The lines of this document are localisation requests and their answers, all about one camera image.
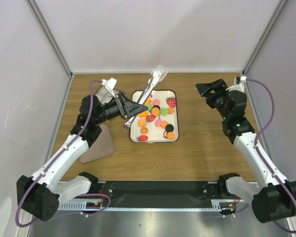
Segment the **orange waffle round cookie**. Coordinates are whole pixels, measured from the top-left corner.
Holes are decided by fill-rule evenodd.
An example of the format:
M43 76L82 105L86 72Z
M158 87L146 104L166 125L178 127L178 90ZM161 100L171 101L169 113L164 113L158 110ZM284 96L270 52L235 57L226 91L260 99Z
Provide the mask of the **orange waffle round cookie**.
M157 108L151 109L150 112L154 116L158 116L160 114L160 110L158 110Z

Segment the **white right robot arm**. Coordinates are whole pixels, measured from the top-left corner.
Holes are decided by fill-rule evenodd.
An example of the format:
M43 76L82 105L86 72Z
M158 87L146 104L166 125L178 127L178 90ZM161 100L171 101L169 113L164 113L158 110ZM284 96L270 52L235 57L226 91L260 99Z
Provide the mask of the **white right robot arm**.
M254 172L257 185L245 181L238 174L220 176L217 192L222 198L236 195L249 204L261 223L296 216L296 181L290 182L271 161L250 122L245 117L247 96L243 86L228 87L220 79L212 83L198 83L201 97L222 117L222 130L240 151Z

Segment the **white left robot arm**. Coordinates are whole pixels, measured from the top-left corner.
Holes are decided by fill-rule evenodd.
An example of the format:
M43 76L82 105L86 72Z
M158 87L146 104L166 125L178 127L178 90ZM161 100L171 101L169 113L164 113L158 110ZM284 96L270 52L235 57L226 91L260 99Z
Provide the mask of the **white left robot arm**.
M17 180L17 226L23 227L19 221L21 210L45 222L51 219L63 203L81 195L95 197L99 191L98 180L89 173L81 173L65 183L59 181L98 139L102 132L101 123L116 117L135 117L148 109L145 102L145 99L134 102L122 92L104 105L94 94L85 96L76 124L61 148L30 177L22 175Z

